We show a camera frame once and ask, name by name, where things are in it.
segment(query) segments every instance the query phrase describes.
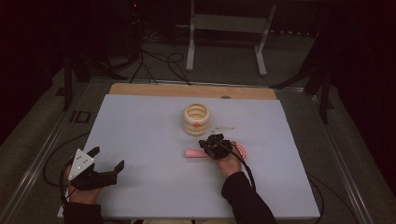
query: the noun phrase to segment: white tabletop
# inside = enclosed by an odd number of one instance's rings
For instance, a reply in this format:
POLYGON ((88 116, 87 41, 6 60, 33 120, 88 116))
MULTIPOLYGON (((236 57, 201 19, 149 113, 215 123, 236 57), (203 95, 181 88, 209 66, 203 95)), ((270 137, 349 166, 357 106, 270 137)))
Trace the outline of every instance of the white tabletop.
POLYGON ((183 109, 191 103, 208 106, 211 126, 234 127, 224 136, 247 150, 257 191, 275 217, 319 216, 278 100, 107 95, 84 148, 100 147, 98 172, 125 160, 118 184, 99 197, 104 217, 233 217, 214 162, 184 157, 185 149, 200 149, 198 140, 207 138, 182 129, 183 109))

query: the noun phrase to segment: floor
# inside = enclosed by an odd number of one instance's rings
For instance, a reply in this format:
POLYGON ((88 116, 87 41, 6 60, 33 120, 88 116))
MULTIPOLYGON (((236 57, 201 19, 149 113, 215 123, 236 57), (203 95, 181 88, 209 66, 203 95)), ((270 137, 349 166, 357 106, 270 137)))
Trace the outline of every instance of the floor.
MULTIPOLYGON (((213 42, 199 38, 194 70, 186 73, 186 59, 181 56, 187 55, 186 39, 158 41, 152 37, 143 45, 148 51, 144 54, 145 65, 133 83, 184 84, 171 66, 193 85, 267 88, 296 75, 314 41, 299 35, 270 35, 263 51, 268 76, 260 77, 254 41, 213 42), (151 57, 153 53, 164 55, 165 60, 171 53, 181 53, 171 57, 174 61, 181 60, 181 69, 151 57)), ((132 77, 137 67, 138 63, 133 64, 120 74, 132 77)), ((64 99, 55 96, 63 86, 62 74, 60 71, 54 77, 50 90, 0 148, 1 223, 63 223, 57 217, 59 190, 46 183, 42 170, 46 165, 48 181, 57 182, 62 164, 76 148, 84 147, 105 94, 118 81, 103 76, 93 77, 90 83, 75 81, 74 103, 63 112, 64 99), (73 111, 90 112, 92 116, 88 122, 70 122, 73 111)), ((322 217, 279 220, 279 223, 396 223, 396 200, 343 107, 337 89, 331 89, 330 124, 325 125, 318 116, 316 97, 302 92, 305 82, 301 80, 284 90, 276 90, 276 97, 285 109, 322 217)))

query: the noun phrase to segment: person's arm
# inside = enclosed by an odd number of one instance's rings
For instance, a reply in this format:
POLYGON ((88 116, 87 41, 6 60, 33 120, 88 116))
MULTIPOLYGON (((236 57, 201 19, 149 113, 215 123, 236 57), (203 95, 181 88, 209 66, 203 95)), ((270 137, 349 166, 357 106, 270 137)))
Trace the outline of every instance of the person's arm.
MULTIPOLYGON (((238 154, 234 145, 235 142, 233 142, 233 152, 238 154)), ((232 154, 215 162, 226 178, 221 195, 232 207, 236 223, 276 223, 270 208, 250 186, 245 173, 242 172, 241 162, 232 154)))
MULTIPOLYGON (((64 172, 69 176, 71 166, 64 172)), ((69 203, 64 205, 65 224, 103 224, 101 205, 96 199, 102 189, 78 190, 69 183, 68 192, 71 193, 69 203)))

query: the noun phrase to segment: black sleeve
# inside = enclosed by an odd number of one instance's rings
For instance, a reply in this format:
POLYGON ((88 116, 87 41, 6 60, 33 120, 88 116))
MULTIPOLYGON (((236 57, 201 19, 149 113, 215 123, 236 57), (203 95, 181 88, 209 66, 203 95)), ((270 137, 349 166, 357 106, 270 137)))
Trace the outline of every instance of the black sleeve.
POLYGON ((67 203, 64 206, 65 224, 103 224, 99 204, 67 203))
POLYGON ((224 182, 221 195, 233 208, 236 223, 276 223, 270 208, 251 188, 245 173, 237 172, 230 175, 224 182))

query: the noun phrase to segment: dark background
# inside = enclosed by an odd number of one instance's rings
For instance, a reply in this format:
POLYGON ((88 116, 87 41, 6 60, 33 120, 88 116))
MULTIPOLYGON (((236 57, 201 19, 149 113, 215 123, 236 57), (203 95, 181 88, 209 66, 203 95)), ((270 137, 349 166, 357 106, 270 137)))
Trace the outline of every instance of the dark background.
MULTIPOLYGON (((73 34, 67 28, 74 27, 64 25, 70 19, 64 15, 89 24, 88 30, 83 29, 89 31, 86 36, 91 35, 83 47, 87 48, 87 53, 98 50, 94 55, 106 57, 106 48, 118 48, 112 43, 105 43, 104 39, 109 39, 108 34, 117 34, 113 36, 116 40, 123 39, 125 33, 117 32, 117 27, 125 22, 122 6, 133 1, 112 1, 118 3, 114 7, 108 6, 111 1, 94 1, 102 13, 110 17, 114 13, 118 20, 111 23, 93 17, 94 12, 90 9, 88 0, 71 2, 85 6, 80 8, 82 16, 67 11, 68 1, 1 2, 0 143, 50 87, 52 77, 63 67, 64 51, 67 49, 65 42, 73 34), (115 30, 103 30, 104 27, 112 27, 112 24, 115 30)), ((151 29, 159 30, 164 35, 175 37, 175 24, 189 24, 190 1, 135 2, 141 7, 138 10, 142 10, 139 11, 143 13, 142 19, 151 29)), ((196 12, 262 17, 262 9, 269 9, 262 1, 247 1, 242 4, 240 1, 227 1, 227 5, 221 6, 219 2, 197 1, 196 12)), ((282 1, 278 2, 272 25, 272 31, 276 35, 281 35, 282 32, 290 32, 292 35, 319 34, 316 43, 316 49, 319 50, 310 52, 308 58, 325 60, 334 50, 342 52, 338 54, 336 62, 329 62, 334 65, 332 84, 338 88, 343 103, 394 193, 395 15, 395 3, 390 1, 282 1)))

